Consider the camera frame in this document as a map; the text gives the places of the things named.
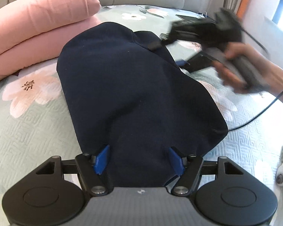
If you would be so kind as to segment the person's right forearm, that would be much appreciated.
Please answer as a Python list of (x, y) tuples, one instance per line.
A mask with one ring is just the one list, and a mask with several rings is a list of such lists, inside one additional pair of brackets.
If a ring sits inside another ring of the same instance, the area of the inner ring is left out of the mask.
[(283, 91), (283, 69), (266, 58), (264, 63), (262, 76), (269, 85), (269, 92), (273, 95), (278, 95)]

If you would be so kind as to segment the person's right hand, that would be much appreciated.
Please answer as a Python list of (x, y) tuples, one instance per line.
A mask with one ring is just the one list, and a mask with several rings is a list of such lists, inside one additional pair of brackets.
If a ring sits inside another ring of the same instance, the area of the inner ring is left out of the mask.
[(273, 91), (276, 85), (275, 64), (245, 43), (228, 43), (224, 55), (213, 66), (237, 93)]

